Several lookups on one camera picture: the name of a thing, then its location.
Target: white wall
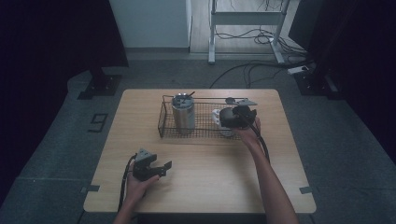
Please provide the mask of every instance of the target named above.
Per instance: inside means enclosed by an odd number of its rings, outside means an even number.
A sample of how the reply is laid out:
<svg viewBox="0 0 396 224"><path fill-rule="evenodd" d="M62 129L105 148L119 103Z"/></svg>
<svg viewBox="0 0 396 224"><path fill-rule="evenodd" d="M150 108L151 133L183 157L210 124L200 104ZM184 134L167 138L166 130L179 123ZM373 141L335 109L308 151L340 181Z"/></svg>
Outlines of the white wall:
<svg viewBox="0 0 396 224"><path fill-rule="evenodd" d="M188 48L191 0L110 0L125 48Z"/></svg>

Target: power strip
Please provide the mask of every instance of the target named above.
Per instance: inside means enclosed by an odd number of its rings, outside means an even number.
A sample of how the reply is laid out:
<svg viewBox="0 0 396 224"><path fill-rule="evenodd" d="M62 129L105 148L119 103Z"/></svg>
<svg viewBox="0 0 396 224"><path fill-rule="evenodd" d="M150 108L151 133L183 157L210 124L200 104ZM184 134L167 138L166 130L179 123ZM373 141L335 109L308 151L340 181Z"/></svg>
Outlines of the power strip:
<svg viewBox="0 0 396 224"><path fill-rule="evenodd" d="M295 75L295 74L307 72L307 71L309 71L309 68L307 66L300 66L300 67L288 69L288 74Z"/></svg>

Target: black cable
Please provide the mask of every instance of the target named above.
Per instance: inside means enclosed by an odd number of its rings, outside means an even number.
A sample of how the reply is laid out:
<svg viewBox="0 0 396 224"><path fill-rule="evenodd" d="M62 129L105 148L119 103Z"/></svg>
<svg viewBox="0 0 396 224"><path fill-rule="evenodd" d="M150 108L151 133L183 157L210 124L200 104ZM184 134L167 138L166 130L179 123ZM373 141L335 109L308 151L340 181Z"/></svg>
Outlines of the black cable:
<svg viewBox="0 0 396 224"><path fill-rule="evenodd" d="M121 182L121 191L120 191L120 201L119 201L119 209L118 211L120 211L121 207L122 207L122 203L123 203L123 197L124 197L124 193L125 193L125 182L127 179L127 175L128 175L128 171L129 171L129 167L131 166L131 161L134 160L136 158L137 154L134 154L129 160L128 163L125 167L125 171L124 174L122 176L122 182Z"/></svg>
<svg viewBox="0 0 396 224"><path fill-rule="evenodd" d="M277 74L279 74L279 73L280 73L281 71L283 71L283 70L285 70L285 68L279 69L278 71L276 71L275 73L273 73L273 75L272 75L271 77L262 77L262 78L259 78L259 79L257 79L257 80L254 80L254 81L250 82L249 89L250 89L250 87L251 87L251 84L253 84L253 83L255 83L255 82L259 82L259 81L261 81L261 80L274 78Z"/></svg>
<svg viewBox="0 0 396 224"><path fill-rule="evenodd" d="M249 71L248 71L248 73L247 73L247 72L246 72L247 68L248 68L250 65L252 65L252 67L253 67L253 66L256 67L256 65L260 65L259 63L252 64L253 62L256 62L256 60L250 61L249 64L246 65L246 66L244 67L244 71L243 71L243 73L244 73L245 87L246 87L247 89L248 89L248 85L249 85L249 83L250 83L250 71L252 70L252 69L249 69Z"/></svg>
<svg viewBox="0 0 396 224"><path fill-rule="evenodd" d="M307 63L312 63L311 59L307 59L298 63L290 63L290 64L278 64L278 63L266 63L265 61L260 61L260 60L256 60L257 62L261 62L261 63L244 63L244 64L240 64L237 66L234 66L230 69L228 69L227 71L223 72L219 77L217 77L212 84L209 86L209 89L212 89L212 87L216 84L216 82L218 82L222 77L224 77L225 75L227 75L227 73L233 71L236 68L240 68L240 67L245 67L248 65L254 65L254 64L260 64L263 66L270 66L270 67L278 67L278 68L283 68L283 69L288 69L288 68L292 68L292 67L298 67L298 66L303 66L306 65Z"/></svg>
<svg viewBox="0 0 396 224"><path fill-rule="evenodd" d="M267 1L268 2L268 0L262 0L262 3L259 5L259 7L257 8L257 10L256 11L259 11L259 9L260 9L260 7L264 4L264 2L265 1Z"/></svg>
<svg viewBox="0 0 396 224"><path fill-rule="evenodd" d="M254 68L259 67L259 66L265 66L265 65L262 65L262 64L254 64L253 66L251 66L251 67L248 69L248 72L247 72L247 80L248 80L248 82L247 82L247 89L250 89L250 85L251 85L251 76L250 76L251 71L253 71Z"/></svg>
<svg viewBox="0 0 396 224"><path fill-rule="evenodd" d="M233 10L236 11L235 7L233 7L233 0L230 0L230 4L231 4L231 7L233 8Z"/></svg>
<svg viewBox="0 0 396 224"><path fill-rule="evenodd" d="M265 144L264 139L262 138L262 135L260 134L260 131L258 129L256 129L256 127L254 127L254 125L251 124L247 120L247 118L245 118L245 116L243 116L239 111L236 111L236 113L238 113L239 118L241 118L251 128L251 130L256 134L257 138L259 139L260 143L262 144L262 149L264 151L265 158L267 158L268 162L270 162L270 155L268 153L268 148L267 148L267 145Z"/></svg>
<svg viewBox="0 0 396 224"><path fill-rule="evenodd" d="M248 35L248 34L250 34L251 32L254 32L254 31L260 31L260 29L253 29L253 30L249 30L249 31L247 31L247 32L245 32L245 33L243 33L243 34L241 34L241 35L230 35L230 34L224 34L224 33L218 33L218 30L217 30L217 28L215 27L215 33L216 33L216 35L220 38L220 39L234 39L234 38L238 38L238 39L251 39L251 38L257 38L257 36L256 35L253 35L253 36L244 36L244 35Z"/></svg>
<svg viewBox="0 0 396 224"><path fill-rule="evenodd" d="M84 213L85 213L85 210L84 210L84 208L83 208L83 209L82 209L82 212L81 212L81 214L79 215L79 218L78 218L77 224L79 224L79 223L81 222L81 220L82 220L82 216L84 215Z"/></svg>
<svg viewBox="0 0 396 224"><path fill-rule="evenodd" d="M266 39L265 42L262 42L262 41L261 41L261 38L263 38L263 37L265 37L265 39ZM271 44L270 37L271 37L271 36L269 36L269 35L258 34L258 35L256 36L256 38L254 38L254 43L259 44L259 45Z"/></svg>
<svg viewBox="0 0 396 224"><path fill-rule="evenodd" d="M270 6L270 0L266 0L266 3L265 3L265 11L267 11L268 10L268 7Z"/></svg>
<svg viewBox="0 0 396 224"><path fill-rule="evenodd" d="M272 37L272 36L274 35L274 33L269 32L269 31L266 31L266 30L263 30L263 29L262 29L262 26L260 26L259 30L261 31L261 33L258 35L258 38L255 39L255 42L256 42L257 44L267 44L268 42L262 43L262 42L260 41L260 37L266 37L266 38L268 39L269 37ZM306 54L305 49L300 49L300 48L296 48L296 47L290 46L290 45L286 42L286 39L283 38L283 37L281 37L281 36L280 36L279 39L278 39L278 43L279 43L279 45L281 46L281 48L282 48L284 51L288 52L288 53L296 53L296 54L302 54L302 55L305 55L305 54Z"/></svg>
<svg viewBox="0 0 396 224"><path fill-rule="evenodd" d="M276 3L276 1L274 1L274 3L273 3L272 6L270 6L270 1L267 0L265 11L268 10L268 7L271 8L273 11L274 11L275 9L277 9L278 7L280 7L279 11L282 11L283 0L281 0L280 4L277 5L277 6L275 5L275 3Z"/></svg>

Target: wooden table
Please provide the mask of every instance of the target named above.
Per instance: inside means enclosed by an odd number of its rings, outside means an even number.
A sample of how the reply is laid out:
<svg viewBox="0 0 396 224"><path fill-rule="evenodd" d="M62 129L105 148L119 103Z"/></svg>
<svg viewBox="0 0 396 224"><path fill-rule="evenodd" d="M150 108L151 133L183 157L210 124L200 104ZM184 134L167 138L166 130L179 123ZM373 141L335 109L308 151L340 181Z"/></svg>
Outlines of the wooden table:
<svg viewBox="0 0 396 224"><path fill-rule="evenodd" d="M316 210L300 156L275 90L127 90L109 131L84 203L87 212L117 212L125 165L139 148L158 155L151 166L173 167L147 192L138 213L262 213L253 159L240 140L161 138L157 129L163 95L195 91L199 97L241 97L258 103L271 164L297 213Z"/></svg>

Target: forearm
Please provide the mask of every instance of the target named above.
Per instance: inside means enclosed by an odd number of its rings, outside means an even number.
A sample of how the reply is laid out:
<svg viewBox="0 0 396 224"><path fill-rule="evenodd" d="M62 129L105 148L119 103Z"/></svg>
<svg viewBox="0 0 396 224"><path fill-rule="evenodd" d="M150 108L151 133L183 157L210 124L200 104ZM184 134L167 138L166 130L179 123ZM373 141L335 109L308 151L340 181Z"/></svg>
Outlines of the forearm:
<svg viewBox="0 0 396 224"><path fill-rule="evenodd" d="M122 204L122 207L119 213L116 216L113 224L126 224L130 223L132 219L132 215L134 213L134 207L136 202L134 200L125 200Z"/></svg>
<svg viewBox="0 0 396 224"><path fill-rule="evenodd" d="M298 223L290 199L259 143L247 145L256 165L262 204L268 223Z"/></svg>

